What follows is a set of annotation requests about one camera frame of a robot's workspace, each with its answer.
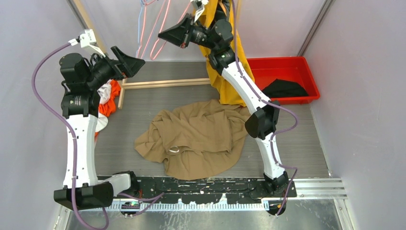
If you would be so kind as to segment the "tan brown garment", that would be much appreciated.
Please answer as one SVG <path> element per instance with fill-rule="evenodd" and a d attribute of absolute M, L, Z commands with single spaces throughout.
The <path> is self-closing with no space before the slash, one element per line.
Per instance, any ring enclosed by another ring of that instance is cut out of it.
<path fill-rule="evenodd" d="M 161 110 L 135 140 L 135 150 L 148 161 L 162 163 L 167 176 L 213 177 L 239 161 L 249 117 L 246 107 L 217 100 Z"/>

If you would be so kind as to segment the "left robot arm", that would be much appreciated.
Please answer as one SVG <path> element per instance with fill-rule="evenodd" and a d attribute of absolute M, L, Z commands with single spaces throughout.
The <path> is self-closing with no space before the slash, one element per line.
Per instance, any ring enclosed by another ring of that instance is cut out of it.
<path fill-rule="evenodd" d="M 54 191 L 54 200 L 69 209 L 108 207 L 121 192 L 133 198 L 140 190 L 132 171 L 101 181 L 95 170 L 95 133 L 101 99 L 98 89 L 109 80 L 135 76 L 145 64 L 143 59 L 131 57 L 116 46 L 112 51 L 114 59 L 96 53 L 86 59 L 79 53 L 69 53 L 59 61 L 64 78 L 61 115 L 68 125 L 68 157 L 63 187 Z"/>

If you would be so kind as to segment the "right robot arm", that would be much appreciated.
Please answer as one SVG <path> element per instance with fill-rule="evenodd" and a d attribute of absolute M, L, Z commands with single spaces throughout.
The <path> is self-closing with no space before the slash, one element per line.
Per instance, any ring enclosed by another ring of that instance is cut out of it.
<path fill-rule="evenodd" d="M 210 49 L 208 60 L 211 67 L 232 85 L 250 113 L 245 129 L 255 139 L 260 150 L 267 193 L 277 197 L 287 192 L 289 177 L 280 166 L 276 142 L 271 139 L 276 130 L 279 104 L 271 103 L 238 60 L 237 52 L 231 47 L 234 41 L 232 24 L 223 18 L 205 28 L 188 13 L 175 26 L 160 32 L 158 37 L 181 48 L 195 43 Z"/>

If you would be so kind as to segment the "wooden clothes rack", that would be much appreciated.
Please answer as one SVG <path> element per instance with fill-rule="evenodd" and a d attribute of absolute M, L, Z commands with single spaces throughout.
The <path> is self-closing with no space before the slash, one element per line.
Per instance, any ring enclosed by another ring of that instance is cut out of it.
<path fill-rule="evenodd" d="M 94 44 L 101 49 L 103 54 L 107 53 L 107 49 L 103 44 L 102 40 L 99 38 L 97 32 L 94 31 L 93 22 L 88 15 L 84 5 L 80 0 L 72 0 L 71 3 L 74 7 L 74 12 L 79 14 L 79 18 L 84 23 L 84 28 L 86 30 L 92 30 L 94 33 Z M 205 5 L 205 10 L 203 11 L 203 15 L 206 17 L 206 22 L 209 19 L 214 18 L 214 8 L 215 6 L 219 6 L 221 12 L 225 12 L 227 9 L 226 6 L 220 0 L 209 0 L 208 3 Z M 175 86 L 194 86 L 194 85 L 207 85 L 212 84 L 215 80 L 214 78 L 214 71 L 208 71 L 209 77 L 208 78 L 199 78 L 199 79 L 182 79 L 182 80 L 160 80 L 160 81 L 146 81 L 146 82 L 138 82 L 138 83 L 127 83 L 126 80 L 119 80 L 118 83 L 121 87 L 121 93 L 119 96 L 119 103 L 118 108 L 121 109 L 124 103 L 124 92 L 125 90 L 133 90 L 133 89 L 146 89 L 146 88 L 163 88 L 163 87 L 175 87 Z M 227 95 L 236 95 L 236 93 L 232 93 L 231 90 L 220 89 L 220 102 L 224 104 L 238 104 L 244 106 L 244 102 L 242 99 L 226 99 L 225 96 Z"/>

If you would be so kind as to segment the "white cloth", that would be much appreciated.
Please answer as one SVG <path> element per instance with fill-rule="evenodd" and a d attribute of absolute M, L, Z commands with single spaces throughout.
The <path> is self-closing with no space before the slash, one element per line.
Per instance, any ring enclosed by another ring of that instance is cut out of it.
<path fill-rule="evenodd" d="M 112 102 L 111 95 L 112 95 L 112 85 L 108 82 L 107 84 L 102 85 L 97 90 L 100 96 L 100 103 L 98 107 L 98 119 L 96 124 L 95 132 L 99 133 L 101 130 L 106 128 L 108 125 L 108 117 L 111 114 L 111 108 L 109 103 Z"/>

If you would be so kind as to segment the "orange cloth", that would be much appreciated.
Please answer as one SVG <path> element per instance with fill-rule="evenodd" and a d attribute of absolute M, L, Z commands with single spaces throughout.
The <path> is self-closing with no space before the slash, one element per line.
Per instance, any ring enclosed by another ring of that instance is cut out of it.
<path fill-rule="evenodd" d="M 115 113 L 117 109 L 115 98 L 119 96 L 120 91 L 121 86 L 116 80 L 109 80 L 97 90 L 100 96 L 100 103 L 98 107 L 99 113 L 95 129 L 95 139 L 98 137 L 99 132 L 108 125 L 108 117 L 112 113 Z"/>

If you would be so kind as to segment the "red plastic bin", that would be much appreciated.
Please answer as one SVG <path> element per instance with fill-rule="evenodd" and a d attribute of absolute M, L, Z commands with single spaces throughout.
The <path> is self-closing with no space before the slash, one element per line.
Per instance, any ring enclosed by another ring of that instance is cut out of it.
<path fill-rule="evenodd" d="M 307 92 L 306 97 L 272 97 L 282 105 L 309 104 L 320 98 L 320 92 L 304 57 L 249 58 L 248 63 L 255 78 L 255 84 L 263 90 L 276 79 L 300 84 Z"/>

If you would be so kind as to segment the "black garment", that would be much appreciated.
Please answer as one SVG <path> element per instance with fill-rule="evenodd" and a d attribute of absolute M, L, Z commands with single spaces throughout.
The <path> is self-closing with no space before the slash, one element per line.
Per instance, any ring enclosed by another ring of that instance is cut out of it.
<path fill-rule="evenodd" d="M 269 98 L 307 97 L 307 91 L 299 83 L 275 79 L 262 92 Z"/>

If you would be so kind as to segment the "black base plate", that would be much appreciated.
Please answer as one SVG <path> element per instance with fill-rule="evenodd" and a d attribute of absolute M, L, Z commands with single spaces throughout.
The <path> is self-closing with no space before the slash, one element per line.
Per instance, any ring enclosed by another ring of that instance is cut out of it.
<path fill-rule="evenodd" d="M 161 204 L 217 204 L 222 198 L 227 204 L 256 204 L 262 198 L 283 198 L 286 188 L 271 192 L 263 178 L 211 177 L 198 180 L 180 180 L 173 177 L 138 177 L 138 189 L 125 194 L 154 198 L 164 195 Z"/>

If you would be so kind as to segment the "aluminium rail frame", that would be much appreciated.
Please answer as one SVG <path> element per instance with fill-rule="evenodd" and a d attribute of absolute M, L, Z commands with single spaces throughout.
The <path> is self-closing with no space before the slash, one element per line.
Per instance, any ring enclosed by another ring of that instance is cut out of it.
<path fill-rule="evenodd" d="M 106 209 L 76 216 L 62 207 L 54 229 L 83 230 L 84 220 L 109 230 L 352 230 L 348 196 L 339 178 L 294 179 L 276 192 L 261 178 L 182 181 L 139 178 L 139 196 L 119 196 Z"/>

